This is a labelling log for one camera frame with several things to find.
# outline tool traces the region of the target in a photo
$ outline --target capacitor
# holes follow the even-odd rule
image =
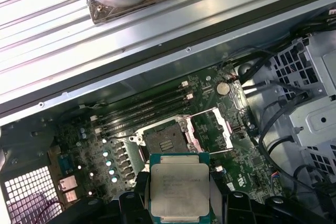
[[[125,161],[125,162],[122,162],[121,164],[120,164],[120,167],[121,168],[126,168],[126,167],[128,167],[128,166],[130,166],[131,165],[131,162],[129,161],[129,160],[127,160],[127,161]]]
[[[116,143],[114,146],[115,148],[121,148],[123,147],[125,144],[123,142],[119,142],[119,143]]]
[[[119,176],[118,176],[118,175],[115,175],[115,176],[111,179],[111,181],[112,181],[113,183],[116,183],[116,182],[118,181],[118,179],[119,179]]]
[[[115,174],[115,171],[116,171],[115,168],[111,168],[111,169],[109,170],[109,174],[110,174],[110,175],[113,175],[113,174]]]
[[[135,178],[135,174],[134,173],[130,173],[129,175],[126,176],[126,180],[131,180]]]
[[[132,167],[128,167],[128,168],[126,168],[124,171],[123,171],[123,173],[124,174],[127,174],[127,173],[131,173],[133,171],[133,168]]]
[[[127,154],[126,155],[122,155],[122,156],[119,157],[118,162],[121,163],[121,162],[125,161],[127,158],[128,158]]]
[[[123,149],[120,149],[120,150],[117,150],[117,155],[122,155],[126,152],[126,149],[123,148]]]
[[[216,90],[217,90],[217,93],[220,95],[227,95],[230,92],[230,85],[227,84],[226,82],[220,82],[217,85]]]
[[[104,151],[104,152],[103,152],[103,157],[107,157],[109,154],[110,154],[109,151]]]
[[[107,161],[106,161],[106,165],[107,165],[107,166],[111,166],[111,165],[112,165],[112,162],[113,162],[113,160],[107,160]]]

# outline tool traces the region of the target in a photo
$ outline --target ventilation grille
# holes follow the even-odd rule
[[[331,166],[329,158],[325,156],[321,156],[318,154],[310,153],[311,158],[313,159],[314,166],[318,169],[321,169],[325,173],[329,173],[331,175],[335,175],[335,172]]]
[[[305,53],[299,52],[297,48],[304,49],[302,43],[291,47],[290,50],[274,56],[275,64],[273,65],[279,81],[296,87],[304,87],[318,82],[318,78],[311,62],[307,61]],[[295,97],[295,94],[283,88],[287,100]]]
[[[43,167],[5,182],[8,193],[7,209],[12,223],[35,223],[37,216],[49,203],[58,201],[48,167]],[[39,217],[37,224],[44,224],[62,212],[53,204]]]

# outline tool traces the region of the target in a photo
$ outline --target cable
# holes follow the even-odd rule
[[[275,149],[275,147],[277,147],[279,144],[282,144],[284,142],[292,142],[294,143],[294,139],[292,136],[287,136],[285,138],[280,139],[279,141],[277,141],[276,143],[274,143],[269,149],[268,149],[268,154],[270,155],[271,152]]]
[[[275,191],[274,191],[274,179],[275,178],[280,178],[279,173],[275,172],[271,175],[271,191],[273,192],[274,195],[276,195]]]
[[[225,59],[223,59],[219,65],[220,68],[223,68],[224,63],[228,62],[230,60],[232,60],[233,58],[235,58],[237,55],[241,55],[244,53],[247,53],[247,50],[249,49],[254,49],[256,52],[264,52],[266,54],[274,54],[273,52],[269,51],[268,49],[263,49],[261,47],[256,47],[256,46],[246,46],[246,47],[242,47],[239,48],[233,52],[231,52],[228,57],[226,57]]]
[[[315,166],[312,166],[312,165],[300,165],[294,171],[293,177],[295,179],[298,179],[300,172],[305,168],[317,171],[325,181],[327,181],[328,183],[331,183],[329,177],[323,171],[321,171],[320,169],[318,169],[318,168],[316,168]],[[297,191],[298,191],[298,186],[294,183],[293,191],[292,191],[291,194],[296,195]]]
[[[305,23],[300,23],[299,25],[293,27],[290,30],[288,36],[282,39],[276,45],[263,50],[263,54],[253,53],[248,57],[243,57],[243,59],[233,60],[232,63],[234,67],[237,67],[243,63],[249,62],[253,59],[260,58],[245,74],[240,77],[241,84],[250,80],[259,69],[265,65],[276,53],[271,54],[271,52],[281,52],[291,45],[291,42],[296,38],[305,38],[307,34],[319,31],[331,31],[336,29],[336,15],[321,15],[315,17]]]
[[[53,206],[54,204],[60,204],[62,207],[64,207],[64,204],[61,201],[53,201],[48,203],[48,205],[38,214],[38,216],[36,217],[34,224],[37,224],[38,220],[41,218],[42,214],[51,206]]]
[[[266,111],[270,108],[270,107],[273,107],[274,105],[276,104],[279,104],[280,102],[279,101],[274,101],[274,102],[271,102],[269,105],[267,105],[266,107],[264,107],[263,111],[261,112],[261,115],[260,115],[260,119],[259,119],[259,125],[260,125],[260,128],[262,129],[263,127],[263,118],[264,118],[264,115],[266,113]]]
[[[293,176],[291,176],[290,174],[288,174],[287,172],[285,172],[277,163],[274,162],[274,160],[270,157],[270,155],[268,154],[265,146],[264,146],[264,138],[266,136],[266,134],[268,133],[268,131],[270,130],[270,128],[273,126],[273,124],[287,111],[293,109],[295,107],[295,105],[303,102],[306,100],[306,97],[303,94],[299,94],[296,97],[294,97],[291,101],[289,101],[285,106],[283,106],[280,110],[278,110],[277,113],[275,113],[274,116],[272,116],[272,118],[269,120],[269,122],[265,125],[265,128],[263,129],[263,131],[261,132],[260,138],[259,138],[259,151],[261,152],[261,154],[263,154],[263,156],[265,157],[265,159],[274,167],[274,169],[276,169],[280,174],[284,175],[285,177],[289,178],[291,181],[293,181],[294,183],[297,183],[298,185],[302,186],[303,188],[307,189],[307,190],[314,190],[313,188],[311,188],[310,186],[306,185],[305,183],[295,179]]]
[[[291,85],[288,85],[286,83],[282,83],[282,82],[276,81],[276,80],[270,80],[269,83],[268,83],[268,81],[262,81],[262,82],[254,84],[254,85],[245,86],[245,87],[243,87],[243,90],[249,90],[249,89],[259,88],[259,87],[266,86],[267,84],[276,84],[276,85],[281,86],[284,89],[288,89],[289,91],[292,91],[294,93],[300,93],[300,92],[303,91],[302,89],[293,87]]]

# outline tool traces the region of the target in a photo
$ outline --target screw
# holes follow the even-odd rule
[[[284,201],[280,198],[273,198],[273,202],[276,203],[276,204],[282,204],[284,203]]]
[[[236,197],[236,198],[243,198],[243,194],[242,193],[239,193],[239,192],[235,192],[233,193],[233,195]]]

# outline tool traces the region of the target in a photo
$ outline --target black cable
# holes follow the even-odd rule
[[[254,85],[245,86],[245,87],[243,87],[243,90],[260,88],[260,87],[266,86],[267,84],[268,83],[266,81],[262,81],[262,82],[254,84]],[[293,86],[291,86],[289,84],[282,83],[280,81],[270,80],[269,84],[276,84],[276,85],[278,85],[280,87],[283,87],[284,89],[288,89],[289,91],[293,91],[294,93],[301,93],[303,91],[302,89],[293,87]]]
[[[256,88],[260,88],[260,87],[263,87],[263,86],[266,86],[266,85],[267,85],[267,82],[262,81],[262,82],[258,82],[258,83],[253,84],[253,85],[245,86],[245,87],[243,87],[243,90],[256,89]]]
[[[277,147],[279,144],[285,143],[285,142],[292,142],[294,143],[294,139],[292,136],[287,136],[285,138],[280,139],[279,141],[275,142],[269,149],[268,154],[271,155],[271,152]]]
[[[250,60],[260,58],[245,74],[243,74],[239,80],[241,84],[250,80],[259,69],[264,66],[276,53],[271,54],[270,52],[281,52],[291,45],[291,42],[296,38],[305,38],[307,34],[319,31],[331,31],[336,29],[336,15],[321,15],[315,17],[307,22],[300,23],[290,30],[290,34],[286,36],[276,45],[263,50],[263,54],[251,54],[242,59],[236,59],[232,61],[234,67],[237,67],[243,63],[249,62]]]
[[[37,224],[39,219],[41,218],[42,214],[49,209],[49,207],[53,206],[54,204],[60,204],[62,207],[64,207],[64,204],[61,201],[53,201],[47,204],[47,206],[39,213],[39,215],[36,217],[34,224]]]
[[[265,115],[265,113],[266,113],[266,111],[270,108],[270,107],[273,107],[274,105],[276,105],[276,104],[279,104],[279,101],[274,101],[274,102],[271,102],[269,105],[267,105],[266,107],[264,107],[264,109],[263,109],[263,111],[261,112],[261,114],[260,114],[260,119],[259,119],[259,125],[260,125],[260,129],[262,129],[263,127],[263,119],[264,119],[264,115]]]
[[[263,131],[261,132],[260,138],[259,138],[259,151],[261,152],[261,154],[263,154],[263,156],[265,157],[265,159],[274,167],[275,170],[277,170],[279,173],[281,173],[282,175],[284,175],[285,177],[289,178],[291,181],[293,181],[294,183],[297,183],[298,185],[302,186],[303,188],[307,189],[307,190],[311,190],[314,191],[313,188],[311,188],[310,186],[306,185],[305,183],[299,181],[298,179],[295,179],[293,176],[291,176],[290,174],[288,174],[287,172],[285,172],[277,163],[274,162],[274,160],[270,157],[270,155],[268,154],[265,146],[264,146],[264,138],[266,136],[266,134],[268,133],[268,131],[270,130],[270,128],[273,126],[273,124],[287,111],[293,109],[295,107],[295,105],[303,102],[306,100],[306,96],[303,94],[299,94],[296,97],[294,97],[291,101],[289,101],[285,106],[283,106],[280,110],[278,110],[277,113],[275,113],[274,116],[272,116],[272,118],[268,121],[268,123],[266,124],[265,128],[263,129]]]
[[[305,169],[305,168],[306,168],[307,170],[310,169],[310,170],[315,170],[315,171],[317,171],[325,181],[327,181],[328,183],[331,183],[329,177],[328,177],[323,171],[321,171],[320,169],[318,169],[318,168],[316,168],[315,166],[312,166],[312,165],[300,165],[300,166],[299,166],[298,168],[296,168],[296,170],[294,171],[294,173],[293,173],[293,177],[294,177],[295,179],[298,179],[298,178],[299,178],[299,174],[300,174],[300,172],[301,172],[303,169]],[[297,194],[297,191],[298,191],[298,185],[294,183],[294,185],[293,185],[293,191],[292,191],[291,194],[292,194],[292,195],[296,195],[296,194]]]

